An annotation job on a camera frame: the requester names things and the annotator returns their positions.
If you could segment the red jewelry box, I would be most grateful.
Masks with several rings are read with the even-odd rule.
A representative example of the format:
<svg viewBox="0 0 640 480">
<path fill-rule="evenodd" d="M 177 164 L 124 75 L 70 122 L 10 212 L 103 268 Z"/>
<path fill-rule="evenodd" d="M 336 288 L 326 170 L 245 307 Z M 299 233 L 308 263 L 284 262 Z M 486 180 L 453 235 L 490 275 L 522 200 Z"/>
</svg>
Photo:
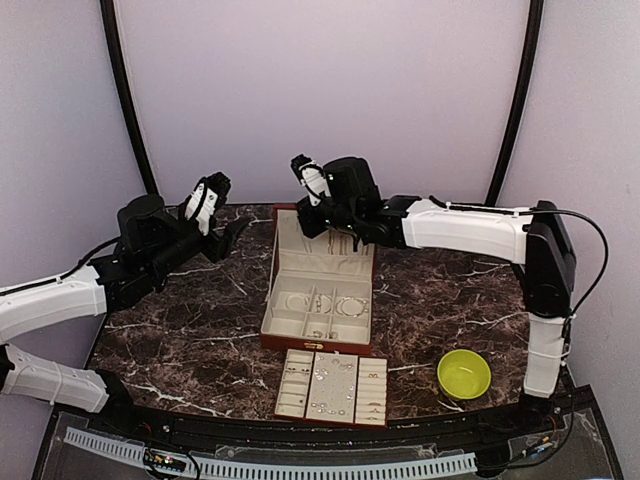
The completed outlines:
<svg viewBox="0 0 640 480">
<path fill-rule="evenodd" d="M 293 205 L 273 208 L 274 244 L 266 311 L 260 328 L 264 349 L 338 351 L 368 355 L 372 351 L 372 296 L 376 247 L 328 230 L 314 239 L 304 236 Z M 285 307 L 292 293 L 309 296 L 305 311 Z M 343 297 L 367 298 L 363 318 L 335 313 Z"/>
</svg>

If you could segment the red jewelry tray insert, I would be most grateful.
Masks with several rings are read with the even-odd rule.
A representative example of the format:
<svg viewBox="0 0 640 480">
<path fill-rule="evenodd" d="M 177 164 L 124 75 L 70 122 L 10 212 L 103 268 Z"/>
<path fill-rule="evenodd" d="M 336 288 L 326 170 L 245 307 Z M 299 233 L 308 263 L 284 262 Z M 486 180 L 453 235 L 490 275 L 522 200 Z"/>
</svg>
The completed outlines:
<svg viewBox="0 0 640 480">
<path fill-rule="evenodd" d="M 388 361 L 290 349 L 274 416 L 314 424 L 387 426 Z"/>
</svg>

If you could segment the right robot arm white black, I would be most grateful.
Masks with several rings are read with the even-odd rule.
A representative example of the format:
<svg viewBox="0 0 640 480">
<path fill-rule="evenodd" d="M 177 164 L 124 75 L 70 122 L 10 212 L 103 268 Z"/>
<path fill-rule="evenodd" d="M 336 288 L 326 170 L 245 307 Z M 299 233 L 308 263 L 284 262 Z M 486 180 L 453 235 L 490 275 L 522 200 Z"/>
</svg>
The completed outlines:
<svg viewBox="0 0 640 480">
<path fill-rule="evenodd" d="M 306 192 L 296 211 L 308 239 L 332 231 L 349 236 L 355 249 L 433 251 L 509 266 L 529 321 L 522 388 L 527 398 L 511 410 L 510 424 L 530 434 L 547 420 L 545 399 L 556 391 L 570 350 L 572 324 L 583 304 L 573 298 L 577 253 L 563 220 L 581 220 L 602 235 L 594 220 L 545 200 L 532 207 L 500 208 L 442 201 L 433 195 L 383 198 L 368 162 L 360 157 L 319 165 L 300 154 L 290 167 Z"/>
</svg>

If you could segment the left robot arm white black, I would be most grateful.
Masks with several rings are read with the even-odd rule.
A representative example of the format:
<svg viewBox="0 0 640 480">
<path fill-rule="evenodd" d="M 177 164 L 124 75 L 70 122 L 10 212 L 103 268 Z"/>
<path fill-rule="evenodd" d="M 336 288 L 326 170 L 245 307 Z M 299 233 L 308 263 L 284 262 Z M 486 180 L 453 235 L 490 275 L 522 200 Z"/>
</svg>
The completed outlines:
<svg viewBox="0 0 640 480">
<path fill-rule="evenodd" d="M 212 263 L 227 258 L 249 221 L 240 218 L 217 233 L 215 212 L 223 203 L 216 193 L 193 193 L 173 216 L 160 196 L 138 197 L 117 214 L 120 234 L 109 242 L 112 253 L 92 251 L 64 274 L 2 290 L 2 394 L 101 412 L 117 434 L 134 435 L 141 415 L 114 373 L 62 365 L 11 341 L 67 320 L 129 309 L 162 291 L 168 276 L 199 254 Z"/>
</svg>

